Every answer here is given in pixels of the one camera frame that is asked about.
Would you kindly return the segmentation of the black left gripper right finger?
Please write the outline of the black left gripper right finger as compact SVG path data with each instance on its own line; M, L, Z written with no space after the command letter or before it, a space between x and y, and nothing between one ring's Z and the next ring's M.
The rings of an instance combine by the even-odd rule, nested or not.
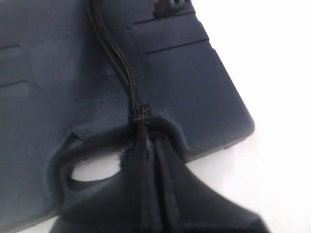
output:
M224 198L197 178L168 138L151 136L166 233L267 233L262 218Z

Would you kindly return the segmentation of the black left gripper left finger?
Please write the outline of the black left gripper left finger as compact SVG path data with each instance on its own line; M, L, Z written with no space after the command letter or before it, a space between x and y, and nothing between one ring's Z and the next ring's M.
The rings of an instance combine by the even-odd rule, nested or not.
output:
M127 150L115 175L94 182L67 181L52 233L162 233L154 146Z

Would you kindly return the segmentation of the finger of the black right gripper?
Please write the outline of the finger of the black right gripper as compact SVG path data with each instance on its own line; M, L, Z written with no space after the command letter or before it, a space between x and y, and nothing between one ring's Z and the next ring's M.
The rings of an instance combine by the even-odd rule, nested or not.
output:
M190 0L156 0L153 15L155 18L171 17L192 13Z

